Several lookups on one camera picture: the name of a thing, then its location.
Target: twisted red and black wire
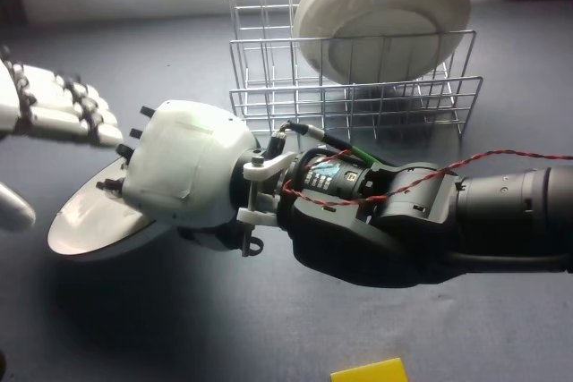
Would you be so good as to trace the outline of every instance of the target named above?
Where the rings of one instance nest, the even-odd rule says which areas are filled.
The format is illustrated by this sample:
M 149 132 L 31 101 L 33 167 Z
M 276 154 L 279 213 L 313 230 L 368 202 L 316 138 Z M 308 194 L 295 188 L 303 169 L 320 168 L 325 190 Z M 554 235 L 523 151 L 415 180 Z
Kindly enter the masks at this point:
M 342 151 L 342 152 L 336 154 L 335 156 L 322 158 L 321 160 L 318 160 L 315 163 L 308 165 L 306 167 L 306 169 L 307 170 L 312 169 L 316 165 L 323 163 L 325 161 L 329 161 L 329 160 L 332 160 L 332 159 L 335 159 L 335 158 L 338 158 L 341 156 L 350 155 L 350 154 L 351 154 L 351 152 L 349 150 Z M 513 149 L 495 149 L 493 151 L 487 151 L 487 152 L 483 152 L 481 154 L 475 154 L 474 156 L 471 156 L 470 158 L 467 158 L 465 160 L 457 161 L 456 163 L 452 163 L 448 167 L 444 167 L 443 169 L 440 169 L 440 170 L 437 170 L 437 171 L 432 172 L 430 174 L 427 174 L 426 176 L 418 179 L 417 181 L 414 181 L 414 182 L 408 184 L 405 187 L 398 188 L 397 190 L 392 191 L 392 192 L 387 192 L 386 194 L 381 194 L 380 196 L 371 196 L 371 197 L 367 197 L 365 199 L 341 200 L 341 201 L 325 201 L 325 200 L 320 200 L 320 199 L 311 199 L 308 196 L 305 196 L 304 194 L 302 194 L 300 191 L 295 191 L 291 188 L 292 184 L 293 184 L 292 179 L 288 180 L 285 183 L 285 185 L 283 185 L 283 192 L 286 192 L 288 194 L 294 194 L 296 197 L 299 197 L 301 199 L 304 199 L 306 201 L 310 201 L 312 203 L 315 203 L 315 204 L 321 205 L 321 206 L 348 206 L 348 205 L 361 205 L 361 204 L 365 204 L 365 203 L 381 203 L 381 202 L 389 199 L 390 197 L 392 197 L 395 194 L 399 194 L 400 192 L 404 192 L 406 190 L 409 190 L 409 189 L 415 187 L 419 183 L 422 183 L 424 181 L 428 181 L 428 180 L 436 178 L 438 176 L 443 176 L 445 174 L 451 174 L 451 171 L 453 169 L 458 169 L 462 166 L 468 165 L 472 161 L 479 160 L 480 158 L 484 158 L 484 157 L 488 157 L 488 156 L 493 156 L 496 154 L 510 154 L 513 156 L 531 157 L 531 158 L 545 158 L 548 160 L 573 160 L 573 156 L 535 154 L 534 152 L 515 151 Z

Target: white plate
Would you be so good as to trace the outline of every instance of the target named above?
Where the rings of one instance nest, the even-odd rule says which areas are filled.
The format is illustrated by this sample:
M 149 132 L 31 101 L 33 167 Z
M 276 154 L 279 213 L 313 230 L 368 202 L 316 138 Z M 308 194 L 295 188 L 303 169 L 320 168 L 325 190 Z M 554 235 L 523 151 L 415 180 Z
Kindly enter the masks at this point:
M 464 30 L 469 13 L 469 0 L 301 0 L 294 33 L 296 38 L 347 38 L 322 42 L 322 67 L 321 43 L 300 43 L 312 68 L 322 69 L 334 82 L 409 81 L 448 58 L 462 35 L 385 38 L 384 42 L 355 37 Z
M 87 181 L 58 212 L 47 234 L 49 247 L 70 259 L 105 259 L 133 250 L 167 231 L 168 226 L 148 219 L 112 200 L 96 183 L 125 176 L 120 158 Z

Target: yellow sticky note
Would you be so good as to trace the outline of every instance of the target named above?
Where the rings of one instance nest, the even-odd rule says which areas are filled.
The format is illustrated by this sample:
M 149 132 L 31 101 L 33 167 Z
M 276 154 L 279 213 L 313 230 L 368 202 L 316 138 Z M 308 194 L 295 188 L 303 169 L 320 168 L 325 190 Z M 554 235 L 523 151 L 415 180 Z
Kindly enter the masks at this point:
M 332 373 L 331 382 L 408 382 L 402 360 L 395 358 Z

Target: gray tabletop surface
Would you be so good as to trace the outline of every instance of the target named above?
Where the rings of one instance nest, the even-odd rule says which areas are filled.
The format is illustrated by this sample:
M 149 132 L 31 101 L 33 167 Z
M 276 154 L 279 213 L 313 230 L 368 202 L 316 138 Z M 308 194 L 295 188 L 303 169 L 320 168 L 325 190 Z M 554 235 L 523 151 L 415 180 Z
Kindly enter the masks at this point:
M 573 3 L 476 6 L 470 74 L 485 79 L 463 144 L 393 149 L 446 164 L 492 148 L 573 153 Z M 141 105 L 189 99 L 229 108 L 227 17 L 5 33 L 17 58 L 80 72 L 123 132 Z M 270 228 L 257 258 L 199 249 L 174 233 L 119 258 L 72 263 L 47 247 L 59 208 L 113 151 L 9 138 L 0 179 L 38 222 L 0 237 L 0 349 L 7 380 L 326 381 L 401 357 L 413 382 L 564 381 L 573 370 L 573 277 L 467 275 L 374 289 L 301 266 Z M 496 156 L 466 174 L 546 166 Z

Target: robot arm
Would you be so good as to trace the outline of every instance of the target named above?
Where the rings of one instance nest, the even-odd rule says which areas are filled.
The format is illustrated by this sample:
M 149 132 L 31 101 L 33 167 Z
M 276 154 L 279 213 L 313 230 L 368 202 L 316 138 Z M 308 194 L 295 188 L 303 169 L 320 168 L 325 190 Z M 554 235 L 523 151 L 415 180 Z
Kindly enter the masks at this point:
M 125 178 L 98 187 L 151 219 L 219 232 L 244 256 L 262 250 L 254 227 L 270 225 L 288 233 L 307 267 L 354 284 L 570 268 L 573 167 L 461 178 L 428 163 L 390 166 L 301 124 L 287 128 L 346 154 L 283 153 L 285 130 L 259 149 L 238 118 L 194 102 L 166 102 L 148 116 L 135 133 L 140 146 L 118 150 Z
M 123 141 L 107 102 L 90 85 L 11 61 L 0 52 L 0 139 L 8 135 L 115 147 Z M 33 208 L 0 183 L 0 228 L 21 231 Z

